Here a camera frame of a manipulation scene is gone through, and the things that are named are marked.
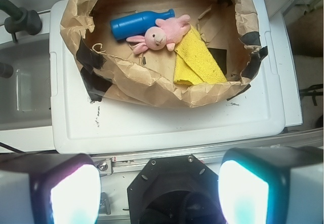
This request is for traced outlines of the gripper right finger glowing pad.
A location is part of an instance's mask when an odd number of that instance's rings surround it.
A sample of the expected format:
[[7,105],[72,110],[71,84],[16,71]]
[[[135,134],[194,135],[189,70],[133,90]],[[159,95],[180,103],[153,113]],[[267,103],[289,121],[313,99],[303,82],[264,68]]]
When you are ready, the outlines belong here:
[[323,223],[323,149],[231,148],[218,194],[228,223]]

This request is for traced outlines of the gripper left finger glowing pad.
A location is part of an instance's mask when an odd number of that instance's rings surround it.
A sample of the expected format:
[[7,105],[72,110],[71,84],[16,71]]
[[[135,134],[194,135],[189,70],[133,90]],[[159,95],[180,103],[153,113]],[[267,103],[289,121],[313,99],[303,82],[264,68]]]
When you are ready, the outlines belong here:
[[95,223],[100,199],[89,155],[1,155],[1,223]]

